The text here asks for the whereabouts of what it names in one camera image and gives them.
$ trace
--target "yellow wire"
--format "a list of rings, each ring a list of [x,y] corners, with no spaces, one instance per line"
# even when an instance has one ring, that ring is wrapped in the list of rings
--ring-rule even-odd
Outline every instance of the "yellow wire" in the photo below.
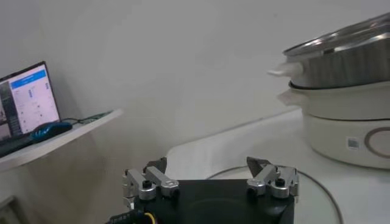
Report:
[[[151,218],[152,224],[156,224],[156,220],[154,219],[154,216],[151,213],[145,212],[144,215],[149,216],[149,218]]]

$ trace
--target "laptop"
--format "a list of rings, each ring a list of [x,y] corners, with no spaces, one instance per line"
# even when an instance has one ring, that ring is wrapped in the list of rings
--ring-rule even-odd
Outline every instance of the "laptop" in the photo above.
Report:
[[[44,61],[0,79],[0,156],[32,144],[30,132],[59,120]]]

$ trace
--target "pot handle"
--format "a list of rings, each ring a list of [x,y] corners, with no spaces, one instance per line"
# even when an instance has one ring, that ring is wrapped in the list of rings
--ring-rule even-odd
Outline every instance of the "pot handle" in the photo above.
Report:
[[[302,94],[292,91],[291,89],[277,96],[286,106],[297,105],[306,108],[309,98]]]
[[[267,73],[277,77],[288,76],[292,78],[303,74],[303,66],[299,62],[286,62],[280,64],[273,70],[267,71]]]

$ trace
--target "label sticker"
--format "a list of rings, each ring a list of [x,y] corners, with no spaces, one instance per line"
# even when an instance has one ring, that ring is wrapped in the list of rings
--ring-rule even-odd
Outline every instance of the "label sticker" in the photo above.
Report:
[[[358,150],[360,148],[359,139],[353,137],[347,137],[347,148],[349,150]]]

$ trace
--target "laptop keyboard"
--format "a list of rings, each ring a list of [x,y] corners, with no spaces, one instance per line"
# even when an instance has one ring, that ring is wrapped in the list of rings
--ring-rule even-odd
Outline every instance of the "laptop keyboard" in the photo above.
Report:
[[[0,142],[0,157],[13,153],[21,148],[33,144],[33,139],[30,135],[21,135],[16,138],[6,139]]]

